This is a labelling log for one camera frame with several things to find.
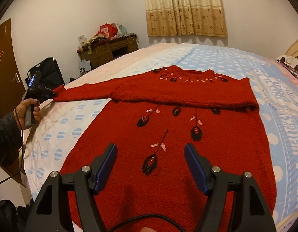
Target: black sleeve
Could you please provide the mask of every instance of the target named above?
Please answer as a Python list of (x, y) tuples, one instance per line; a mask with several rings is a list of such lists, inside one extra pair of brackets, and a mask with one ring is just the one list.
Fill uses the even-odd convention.
[(0, 165), (11, 150), (22, 146), (22, 137), (13, 113), (0, 120)]

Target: sweater neckline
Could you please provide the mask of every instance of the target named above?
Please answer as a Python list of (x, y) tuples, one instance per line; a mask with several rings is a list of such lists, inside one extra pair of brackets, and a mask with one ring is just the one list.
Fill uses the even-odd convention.
[(209, 75), (215, 74), (213, 70), (206, 70), (206, 71), (183, 70), (178, 66), (174, 66), (174, 71), (178, 72), (180, 75), (184, 77), (190, 77), (190, 78), (203, 78), (203, 77), (208, 77)]

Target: red sweater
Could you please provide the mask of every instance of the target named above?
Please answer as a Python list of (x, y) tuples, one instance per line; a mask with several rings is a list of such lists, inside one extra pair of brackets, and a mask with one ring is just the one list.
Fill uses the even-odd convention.
[[(113, 99), (82, 134), (60, 171), (76, 172), (110, 142), (117, 145), (118, 158), (106, 188), (95, 197), (107, 229), (146, 213), (166, 215), (187, 231), (195, 229), (206, 197), (197, 190), (184, 159), (184, 146), (190, 142), (226, 172), (250, 171), (273, 211), (276, 184), (269, 144), (248, 78), (170, 66), (69, 90), (62, 86), (56, 92), (55, 101)], [(148, 167), (153, 161), (156, 167)], [(69, 200), (72, 219), (80, 225), (73, 192)], [(220, 231), (227, 229), (231, 207), (229, 193)], [(175, 230), (151, 218), (121, 231), (139, 232), (144, 226), (158, 232)]]

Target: curtain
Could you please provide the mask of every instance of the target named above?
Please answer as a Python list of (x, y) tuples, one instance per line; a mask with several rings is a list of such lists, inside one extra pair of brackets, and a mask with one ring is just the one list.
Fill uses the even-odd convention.
[(227, 37), (221, 0), (145, 0), (148, 36)]

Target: metal screw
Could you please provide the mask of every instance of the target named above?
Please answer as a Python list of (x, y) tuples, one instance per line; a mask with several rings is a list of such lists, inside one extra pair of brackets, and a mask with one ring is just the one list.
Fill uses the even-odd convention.
[(82, 172), (87, 172), (87, 171), (89, 171), (91, 168), (90, 168), (90, 166), (83, 166), (82, 168), (81, 168), (81, 171)]
[(58, 175), (58, 171), (52, 171), (51, 173), (50, 173), (50, 176), (51, 177), (56, 177)]
[(217, 166), (214, 166), (212, 167), (212, 170), (215, 172), (215, 173), (219, 173), (221, 171), (221, 168), (220, 167), (217, 167)]
[(245, 175), (246, 178), (251, 178), (252, 177), (252, 174), (250, 172), (245, 172), (244, 175)]

